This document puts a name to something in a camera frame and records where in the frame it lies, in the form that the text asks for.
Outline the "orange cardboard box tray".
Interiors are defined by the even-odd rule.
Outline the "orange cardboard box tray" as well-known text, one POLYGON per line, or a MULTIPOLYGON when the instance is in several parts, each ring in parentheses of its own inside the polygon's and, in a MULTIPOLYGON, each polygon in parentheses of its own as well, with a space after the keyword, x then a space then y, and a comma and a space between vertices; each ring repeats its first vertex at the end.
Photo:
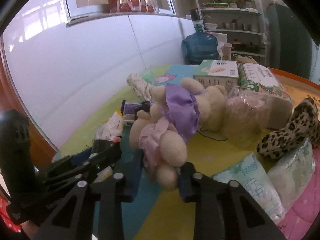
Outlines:
POLYGON ((269 67, 269 70, 275 75, 278 81, 283 85, 285 91, 293 101, 296 107, 303 99, 312 98, 319 108, 319 85, 308 79, 291 74, 282 70, 269 67))

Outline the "floral tissue pack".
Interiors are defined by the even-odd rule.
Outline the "floral tissue pack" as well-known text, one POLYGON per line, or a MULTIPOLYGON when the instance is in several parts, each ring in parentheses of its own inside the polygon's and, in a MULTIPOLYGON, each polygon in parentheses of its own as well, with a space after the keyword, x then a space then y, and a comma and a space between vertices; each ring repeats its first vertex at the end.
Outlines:
POLYGON ((240 89, 257 93, 270 107, 267 127, 281 129, 287 124, 293 101, 282 84, 267 67, 255 63, 238 64, 240 89))

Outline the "black refrigerator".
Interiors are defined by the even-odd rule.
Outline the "black refrigerator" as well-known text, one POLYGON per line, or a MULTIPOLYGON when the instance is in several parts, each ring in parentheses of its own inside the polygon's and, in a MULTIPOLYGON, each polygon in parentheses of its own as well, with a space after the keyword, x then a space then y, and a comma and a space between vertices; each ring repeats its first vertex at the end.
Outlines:
POLYGON ((311 74, 311 36, 288 7, 273 4, 267 8, 269 22, 269 66, 308 79, 311 74))

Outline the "green tissue pack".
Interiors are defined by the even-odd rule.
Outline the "green tissue pack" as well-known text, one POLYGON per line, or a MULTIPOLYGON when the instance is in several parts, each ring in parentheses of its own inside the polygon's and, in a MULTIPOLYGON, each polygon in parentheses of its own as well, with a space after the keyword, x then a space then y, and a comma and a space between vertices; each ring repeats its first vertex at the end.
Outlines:
POLYGON ((235 165, 214 174, 212 179, 222 183, 236 180, 275 224, 284 219, 285 209, 280 197, 254 153, 251 153, 235 165))
POLYGON ((267 175, 276 189, 285 212, 300 197, 315 171, 311 141, 306 138, 283 155, 267 175))

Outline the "clear bagged plush item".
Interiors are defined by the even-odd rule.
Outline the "clear bagged plush item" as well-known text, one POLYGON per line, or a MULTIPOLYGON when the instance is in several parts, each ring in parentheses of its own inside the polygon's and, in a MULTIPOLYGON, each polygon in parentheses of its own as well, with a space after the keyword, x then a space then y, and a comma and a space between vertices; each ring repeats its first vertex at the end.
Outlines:
POLYGON ((227 140, 242 150, 254 150, 271 113, 269 96, 234 87, 227 95, 222 132, 227 140))

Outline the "colourful cartoon quilt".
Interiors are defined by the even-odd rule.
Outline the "colourful cartoon quilt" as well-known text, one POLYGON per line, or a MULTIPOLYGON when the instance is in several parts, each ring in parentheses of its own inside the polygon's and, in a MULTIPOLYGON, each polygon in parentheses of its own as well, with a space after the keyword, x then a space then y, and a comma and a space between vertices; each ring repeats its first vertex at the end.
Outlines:
POLYGON ((77 98, 61 117, 60 133, 69 121, 78 129, 61 147, 63 157, 104 144, 112 155, 95 164, 101 181, 90 179, 74 205, 83 216, 76 239, 192 239, 194 204, 178 193, 183 165, 192 161, 205 180, 261 148, 279 148, 290 132, 277 133, 290 123, 293 109, 306 101, 307 116, 318 119, 319 85, 303 77, 258 64, 239 67, 239 95, 228 97, 222 85, 204 87, 193 78, 195 66, 178 66, 173 85, 157 86, 151 109, 123 120, 123 101, 140 103, 127 85, 127 70, 114 70, 102 86, 77 98))

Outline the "leopard print cloth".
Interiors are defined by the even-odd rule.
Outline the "leopard print cloth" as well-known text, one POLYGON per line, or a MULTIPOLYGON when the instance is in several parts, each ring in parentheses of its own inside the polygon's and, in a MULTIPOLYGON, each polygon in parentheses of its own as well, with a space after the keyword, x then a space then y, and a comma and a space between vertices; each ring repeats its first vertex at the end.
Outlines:
POLYGON ((319 148, 318 108, 311 97, 295 107, 284 128, 265 135, 256 150, 263 157, 280 159, 305 139, 310 140, 312 148, 319 148))

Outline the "teddy bear pink dress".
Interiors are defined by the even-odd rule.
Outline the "teddy bear pink dress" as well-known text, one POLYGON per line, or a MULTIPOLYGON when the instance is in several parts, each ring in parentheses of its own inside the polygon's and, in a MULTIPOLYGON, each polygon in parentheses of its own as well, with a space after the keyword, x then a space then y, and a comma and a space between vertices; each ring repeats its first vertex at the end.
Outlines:
POLYGON ((166 191, 177 188, 178 171, 187 162, 188 151, 184 139, 165 116, 154 121, 144 110, 138 111, 129 145, 143 151, 143 167, 150 180, 166 191))

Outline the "white snack packet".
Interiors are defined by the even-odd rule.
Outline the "white snack packet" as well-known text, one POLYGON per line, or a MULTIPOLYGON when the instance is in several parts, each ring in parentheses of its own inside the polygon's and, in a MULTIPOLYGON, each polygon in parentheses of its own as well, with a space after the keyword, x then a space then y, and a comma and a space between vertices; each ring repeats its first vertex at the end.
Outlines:
POLYGON ((97 129, 95 140, 120 142, 123 135, 123 115, 119 108, 97 129))

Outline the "grey metal shelf unit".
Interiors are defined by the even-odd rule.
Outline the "grey metal shelf unit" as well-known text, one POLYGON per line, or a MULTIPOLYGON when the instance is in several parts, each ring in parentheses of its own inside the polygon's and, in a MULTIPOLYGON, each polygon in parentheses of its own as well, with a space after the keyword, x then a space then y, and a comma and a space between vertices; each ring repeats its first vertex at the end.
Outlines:
POLYGON ((261 0, 195 0, 202 30, 227 35, 237 54, 267 64, 267 19, 261 0))

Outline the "rolled patterned cloth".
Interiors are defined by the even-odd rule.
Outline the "rolled patterned cloth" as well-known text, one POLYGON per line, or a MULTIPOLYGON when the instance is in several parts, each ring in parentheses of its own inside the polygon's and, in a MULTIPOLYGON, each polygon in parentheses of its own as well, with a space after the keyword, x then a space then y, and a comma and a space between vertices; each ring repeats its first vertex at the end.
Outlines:
POLYGON ((143 101, 152 101, 152 89, 153 85, 146 82, 144 79, 142 79, 137 74, 131 73, 127 79, 127 84, 131 87, 131 89, 134 91, 136 96, 138 96, 143 101))

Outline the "teddy bear purple dress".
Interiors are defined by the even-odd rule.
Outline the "teddy bear purple dress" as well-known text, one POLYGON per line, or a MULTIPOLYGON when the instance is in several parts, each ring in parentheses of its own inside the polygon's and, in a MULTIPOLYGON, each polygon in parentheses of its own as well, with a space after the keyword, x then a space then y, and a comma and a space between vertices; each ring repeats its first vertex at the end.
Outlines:
POLYGON ((199 81, 184 77, 179 85, 169 83, 153 87, 150 115, 155 121, 166 117, 188 142, 197 131, 213 134, 221 131, 226 95, 222 85, 205 88, 199 81))

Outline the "blue water jug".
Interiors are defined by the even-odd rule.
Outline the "blue water jug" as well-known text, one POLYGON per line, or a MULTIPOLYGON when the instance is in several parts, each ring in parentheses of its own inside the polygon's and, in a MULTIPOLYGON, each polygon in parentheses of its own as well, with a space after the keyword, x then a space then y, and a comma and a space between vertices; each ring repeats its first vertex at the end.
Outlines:
POLYGON ((193 21, 195 33, 182 41, 185 64, 199 65, 203 60, 218 60, 217 38, 202 31, 200 21, 193 21))

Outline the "green white tissue box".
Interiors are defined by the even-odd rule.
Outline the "green white tissue box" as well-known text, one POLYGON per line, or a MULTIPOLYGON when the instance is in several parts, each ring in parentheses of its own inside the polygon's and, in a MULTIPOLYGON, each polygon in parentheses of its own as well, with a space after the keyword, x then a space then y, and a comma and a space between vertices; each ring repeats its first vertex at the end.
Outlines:
POLYGON ((238 66, 235 61, 203 60, 193 74, 193 78, 204 88, 221 85, 228 93, 239 85, 238 66))

